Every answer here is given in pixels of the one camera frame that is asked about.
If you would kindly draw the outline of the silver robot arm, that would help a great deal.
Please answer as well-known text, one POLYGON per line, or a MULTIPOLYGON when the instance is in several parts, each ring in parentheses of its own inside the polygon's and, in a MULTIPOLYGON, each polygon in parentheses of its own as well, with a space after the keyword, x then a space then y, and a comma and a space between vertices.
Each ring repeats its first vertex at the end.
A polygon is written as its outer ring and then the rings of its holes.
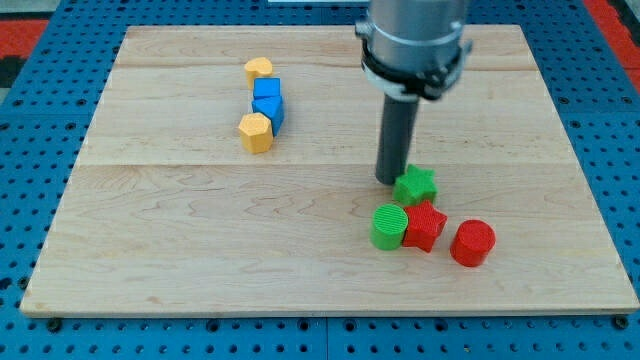
POLYGON ((472 49, 461 41, 468 8, 468 0, 371 0, 355 24, 367 80, 398 101, 441 98, 472 49))

